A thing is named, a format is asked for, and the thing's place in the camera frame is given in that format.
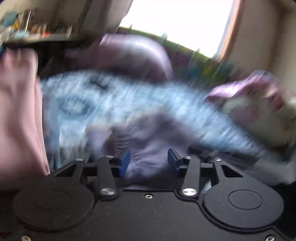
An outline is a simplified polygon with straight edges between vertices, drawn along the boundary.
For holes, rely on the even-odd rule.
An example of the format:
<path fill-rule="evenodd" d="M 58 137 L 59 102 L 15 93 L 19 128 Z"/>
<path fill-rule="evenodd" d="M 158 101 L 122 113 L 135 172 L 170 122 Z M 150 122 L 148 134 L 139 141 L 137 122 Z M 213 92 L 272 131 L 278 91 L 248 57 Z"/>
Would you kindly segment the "lavender pants with cream waistband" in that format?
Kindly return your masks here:
<path fill-rule="evenodd" d="M 89 128 L 87 147 L 95 160 L 130 149 L 123 185 L 128 188 L 162 189 L 177 183 L 168 164 L 168 150 L 180 156 L 194 141 L 186 125 L 164 113 L 133 118 L 126 124 L 109 128 Z"/>

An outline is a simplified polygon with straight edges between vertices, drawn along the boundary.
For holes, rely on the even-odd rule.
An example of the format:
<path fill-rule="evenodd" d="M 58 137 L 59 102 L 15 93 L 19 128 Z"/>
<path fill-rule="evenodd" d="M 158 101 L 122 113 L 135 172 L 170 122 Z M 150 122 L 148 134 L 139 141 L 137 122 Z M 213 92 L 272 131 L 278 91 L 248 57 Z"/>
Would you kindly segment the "blue white patterned quilt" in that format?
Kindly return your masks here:
<path fill-rule="evenodd" d="M 86 130 L 129 123 L 161 113 L 187 127 L 203 144 L 275 161 L 278 155 L 215 105 L 205 101 L 207 86 L 181 79 L 152 84 L 103 71 L 64 72 L 42 79 L 44 96 L 57 104 L 63 164 L 85 154 Z"/>

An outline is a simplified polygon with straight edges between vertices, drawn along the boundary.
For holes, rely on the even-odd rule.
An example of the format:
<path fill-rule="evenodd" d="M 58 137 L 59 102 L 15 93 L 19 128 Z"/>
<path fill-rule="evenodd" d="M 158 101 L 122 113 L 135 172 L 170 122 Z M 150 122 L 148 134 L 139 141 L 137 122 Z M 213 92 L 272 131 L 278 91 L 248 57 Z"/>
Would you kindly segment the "pink bunny sweatshirt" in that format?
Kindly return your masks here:
<path fill-rule="evenodd" d="M 50 173 L 37 69 L 32 49 L 7 49 L 1 58 L 1 190 L 19 189 Z"/>

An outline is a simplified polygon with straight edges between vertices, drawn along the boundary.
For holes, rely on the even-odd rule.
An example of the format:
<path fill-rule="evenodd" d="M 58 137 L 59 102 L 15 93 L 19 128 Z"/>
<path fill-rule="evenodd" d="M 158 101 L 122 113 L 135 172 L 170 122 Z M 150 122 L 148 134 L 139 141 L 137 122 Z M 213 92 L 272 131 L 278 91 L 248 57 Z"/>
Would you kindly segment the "pink white bundled duvet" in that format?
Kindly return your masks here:
<path fill-rule="evenodd" d="M 257 70 L 213 88 L 205 99 L 267 146 L 295 145 L 295 93 L 272 73 Z"/>

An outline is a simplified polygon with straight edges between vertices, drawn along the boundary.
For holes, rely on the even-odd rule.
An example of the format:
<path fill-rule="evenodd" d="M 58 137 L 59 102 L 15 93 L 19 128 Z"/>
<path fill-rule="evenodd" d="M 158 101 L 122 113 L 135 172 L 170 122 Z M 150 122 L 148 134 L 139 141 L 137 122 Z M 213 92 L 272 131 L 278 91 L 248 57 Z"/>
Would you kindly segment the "colourful alphabet foam mat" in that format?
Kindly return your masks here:
<path fill-rule="evenodd" d="M 118 34 L 139 35 L 153 39 L 160 43 L 166 50 L 173 71 L 188 79 L 214 80 L 225 83 L 229 80 L 234 66 L 226 61 L 209 58 L 199 51 L 190 50 L 182 45 L 167 40 L 165 36 L 156 36 L 139 30 L 119 27 Z"/>

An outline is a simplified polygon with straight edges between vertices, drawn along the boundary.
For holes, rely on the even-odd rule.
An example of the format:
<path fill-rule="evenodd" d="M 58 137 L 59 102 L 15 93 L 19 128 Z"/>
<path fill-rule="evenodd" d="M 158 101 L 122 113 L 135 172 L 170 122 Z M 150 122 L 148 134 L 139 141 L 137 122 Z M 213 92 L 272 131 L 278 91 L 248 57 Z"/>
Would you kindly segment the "lavender pillow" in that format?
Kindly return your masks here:
<path fill-rule="evenodd" d="M 79 69 L 115 70 L 153 82 L 168 81 L 173 75 L 165 48 L 140 35 L 105 34 L 88 47 L 67 50 L 65 57 Z"/>

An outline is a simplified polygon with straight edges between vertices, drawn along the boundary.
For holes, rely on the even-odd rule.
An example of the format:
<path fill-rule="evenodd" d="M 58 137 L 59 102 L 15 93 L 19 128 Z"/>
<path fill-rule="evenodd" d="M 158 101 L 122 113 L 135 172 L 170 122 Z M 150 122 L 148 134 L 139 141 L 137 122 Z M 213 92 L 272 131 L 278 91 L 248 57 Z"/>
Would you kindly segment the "cluttered dark side table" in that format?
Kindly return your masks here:
<path fill-rule="evenodd" d="M 90 10 L 82 9 L 79 14 L 72 15 L 70 10 L 59 10 L 56 15 L 53 30 L 47 32 L 31 33 L 31 21 L 36 10 L 26 10 L 23 13 L 7 12 L 4 15 L 3 27 L 10 28 L 8 37 L 2 32 L 4 38 L 1 43 L 1 56 L 7 49 L 20 48 L 34 49 L 44 61 L 52 55 L 64 52 L 66 49 L 89 46 L 95 39 L 100 39 L 104 32 L 100 29 L 100 21 L 87 21 Z"/>

